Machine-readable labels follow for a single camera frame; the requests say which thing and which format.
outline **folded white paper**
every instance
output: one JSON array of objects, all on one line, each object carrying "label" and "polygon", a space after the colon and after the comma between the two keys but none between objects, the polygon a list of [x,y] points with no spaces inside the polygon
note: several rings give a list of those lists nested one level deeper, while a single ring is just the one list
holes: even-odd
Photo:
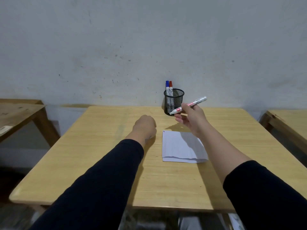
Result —
[{"label": "folded white paper", "polygon": [[199,163],[207,161],[208,155],[200,139],[192,133],[163,131],[162,160]]}]

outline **black mesh pen holder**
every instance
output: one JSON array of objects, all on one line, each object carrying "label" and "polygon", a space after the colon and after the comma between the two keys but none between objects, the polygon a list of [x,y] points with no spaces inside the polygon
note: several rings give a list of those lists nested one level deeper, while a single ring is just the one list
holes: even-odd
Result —
[{"label": "black mesh pen holder", "polygon": [[183,99],[184,94],[185,93],[183,92],[183,90],[178,89],[178,88],[174,88],[173,89],[173,96],[168,96],[168,95],[166,95],[166,90],[165,90],[164,91],[164,97],[165,97],[164,113],[169,115],[169,116],[174,116],[174,115],[170,115],[170,113],[174,109],[181,107],[182,99]]}]

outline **black shirt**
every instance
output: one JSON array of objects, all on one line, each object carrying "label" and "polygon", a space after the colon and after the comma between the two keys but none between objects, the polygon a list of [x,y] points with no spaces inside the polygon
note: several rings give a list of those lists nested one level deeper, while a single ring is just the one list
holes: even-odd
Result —
[{"label": "black shirt", "polygon": [[[138,142],[122,140],[30,229],[117,229],[143,156]],[[248,230],[307,228],[307,200],[256,161],[236,167],[223,188]]]}]

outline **wooden table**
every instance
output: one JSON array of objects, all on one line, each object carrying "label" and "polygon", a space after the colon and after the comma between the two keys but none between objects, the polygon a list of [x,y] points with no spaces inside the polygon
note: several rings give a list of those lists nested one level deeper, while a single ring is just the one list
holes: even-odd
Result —
[{"label": "wooden table", "polygon": [[[245,110],[203,108],[234,146],[307,198],[307,169]],[[128,204],[142,208],[234,211],[210,162],[162,161],[162,131],[189,131],[160,107],[91,106],[10,195],[16,203],[51,205],[76,178],[109,152],[143,114],[157,123]]]},{"label": "wooden table", "polygon": [[260,123],[268,131],[276,128],[307,154],[307,110],[268,110]]},{"label": "wooden table", "polygon": [[59,134],[48,120],[44,107],[41,100],[0,99],[0,142],[33,121],[52,147]]}]

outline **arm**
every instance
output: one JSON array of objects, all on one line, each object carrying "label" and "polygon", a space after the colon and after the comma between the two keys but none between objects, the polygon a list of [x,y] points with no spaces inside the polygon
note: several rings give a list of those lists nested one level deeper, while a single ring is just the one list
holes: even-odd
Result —
[{"label": "arm", "polygon": [[132,132],[60,195],[30,229],[117,229],[143,147],[155,136],[155,127],[150,116],[137,120]]},{"label": "arm", "polygon": [[223,188],[247,229],[300,229],[307,200],[265,167],[236,149],[207,121],[203,110],[182,105],[176,120],[190,128],[209,156]]}]

